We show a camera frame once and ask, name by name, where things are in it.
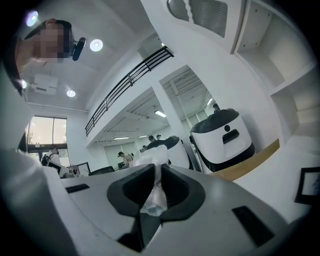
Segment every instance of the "black railing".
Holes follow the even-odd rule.
[[[149,57],[140,62],[135,66],[124,78],[117,83],[117,85],[108,93],[101,104],[98,106],[96,111],[93,113],[89,122],[85,127],[86,136],[95,127],[96,123],[102,117],[102,115],[108,111],[108,108],[130,87],[134,85],[141,77],[143,77],[147,72],[152,71],[160,63],[164,62],[166,59],[174,57],[174,55],[167,49],[166,46],[157,50],[155,53],[151,54]]]

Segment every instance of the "white column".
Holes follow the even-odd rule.
[[[162,110],[164,111],[166,118],[171,126],[172,131],[176,136],[178,136],[183,141],[183,147],[187,154],[189,155],[191,162],[193,164],[193,167],[195,170],[200,171],[200,167],[198,165],[197,159],[195,157],[195,154],[192,150],[191,143],[187,135],[185,134],[183,125],[179,119],[179,116],[172,105],[172,102],[170,101],[165,89],[163,86],[157,82],[154,85],[152,85],[152,88],[154,90],[154,93],[162,107]]]

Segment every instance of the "black slot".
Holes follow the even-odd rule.
[[[257,247],[262,246],[274,237],[274,234],[246,206],[232,209]]]
[[[65,190],[69,194],[71,194],[71,193],[78,192],[78,191],[85,190],[85,189],[89,189],[89,188],[90,187],[87,184],[80,184],[80,185],[76,185],[76,186],[66,187]]]
[[[228,142],[234,140],[238,136],[239,136],[239,132],[237,129],[229,131],[228,133],[222,136],[223,144],[227,144]]]

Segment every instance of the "window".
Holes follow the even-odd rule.
[[[58,147],[62,166],[70,165],[67,146],[67,119],[34,116],[25,128],[27,151],[39,161],[48,153],[52,144]]]

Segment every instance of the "clear plastic bag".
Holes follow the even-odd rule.
[[[161,186],[161,165],[169,162],[168,149],[165,145],[151,148],[141,154],[134,163],[134,166],[142,164],[154,164],[154,186],[145,201],[140,213],[151,216],[160,216],[168,209],[166,194]]]

